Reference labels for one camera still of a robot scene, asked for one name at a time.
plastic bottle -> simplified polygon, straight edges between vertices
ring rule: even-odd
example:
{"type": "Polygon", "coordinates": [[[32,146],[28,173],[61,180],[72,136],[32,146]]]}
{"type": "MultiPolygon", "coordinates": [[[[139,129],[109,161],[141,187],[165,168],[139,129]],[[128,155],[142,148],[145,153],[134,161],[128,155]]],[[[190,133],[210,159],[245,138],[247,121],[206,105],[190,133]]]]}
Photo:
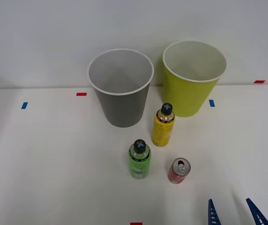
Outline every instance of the plastic bottle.
{"type": "Polygon", "coordinates": [[[129,149],[129,170],[136,179],[145,178],[149,172],[151,149],[144,140],[138,139],[129,149]]]}
{"type": "Polygon", "coordinates": [[[174,123],[175,114],[172,111],[172,105],[164,103],[161,110],[155,114],[152,142],[159,147],[167,145],[174,123]]]}

black bottle cap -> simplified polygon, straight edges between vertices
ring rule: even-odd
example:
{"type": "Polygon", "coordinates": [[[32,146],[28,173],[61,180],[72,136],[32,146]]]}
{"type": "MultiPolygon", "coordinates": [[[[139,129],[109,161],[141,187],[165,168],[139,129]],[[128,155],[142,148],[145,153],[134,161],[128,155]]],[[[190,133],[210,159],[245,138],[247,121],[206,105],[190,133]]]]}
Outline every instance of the black bottle cap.
{"type": "Polygon", "coordinates": [[[134,142],[134,150],[137,154],[142,154],[145,152],[146,144],[144,140],[138,139],[134,142]]]}
{"type": "Polygon", "coordinates": [[[172,105],[169,103],[164,103],[162,105],[161,112],[162,114],[169,116],[172,113],[172,105]]]}

can lid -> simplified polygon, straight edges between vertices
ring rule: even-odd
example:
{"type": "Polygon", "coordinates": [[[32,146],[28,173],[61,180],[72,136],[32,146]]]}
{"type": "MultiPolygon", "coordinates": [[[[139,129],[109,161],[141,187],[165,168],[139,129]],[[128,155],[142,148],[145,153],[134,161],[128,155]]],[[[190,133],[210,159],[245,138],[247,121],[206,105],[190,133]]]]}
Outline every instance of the can lid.
{"type": "Polygon", "coordinates": [[[138,154],[142,154],[145,152],[146,144],[144,140],[138,139],[134,142],[134,151],[138,154]]]}
{"type": "Polygon", "coordinates": [[[184,158],[177,158],[172,164],[173,171],[179,176],[186,176],[189,174],[191,166],[190,163],[184,158]]]}
{"type": "Polygon", "coordinates": [[[169,116],[172,113],[172,105],[170,103],[164,103],[161,107],[161,112],[169,116]]]}

paper cup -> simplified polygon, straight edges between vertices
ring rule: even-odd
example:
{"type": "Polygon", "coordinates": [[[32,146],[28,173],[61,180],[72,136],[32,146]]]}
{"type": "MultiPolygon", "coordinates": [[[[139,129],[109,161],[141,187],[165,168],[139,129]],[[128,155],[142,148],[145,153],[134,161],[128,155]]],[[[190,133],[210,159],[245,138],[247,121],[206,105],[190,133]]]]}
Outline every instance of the paper cup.
{"type": "Polygon", "coordinates": [[[164,101],[176,116],[195,115],[225,72],[227,62],[215,47],[200,41],[179,41],[163,53],[164,101]]]}
{"type": "Polygon", "coordinates": [[[88,67],[88,79],[107,120],[121,128],[141,119],[153,75],[149,58],[131,49],[104,52],[88,67]]]}

red soda can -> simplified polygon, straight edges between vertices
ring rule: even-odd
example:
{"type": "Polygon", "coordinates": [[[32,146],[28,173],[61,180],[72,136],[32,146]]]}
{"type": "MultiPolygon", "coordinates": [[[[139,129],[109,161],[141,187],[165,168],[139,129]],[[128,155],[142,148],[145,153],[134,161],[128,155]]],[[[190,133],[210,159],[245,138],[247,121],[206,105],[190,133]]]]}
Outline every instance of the red soda can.
{"type": "Polygon", "coordinates": [[[177,158],[173,161],[170,170],[168,171],[168,179],[173,184],[181,183],[189,174],[191,169],[190,163],[184,158],[177,158]]]}

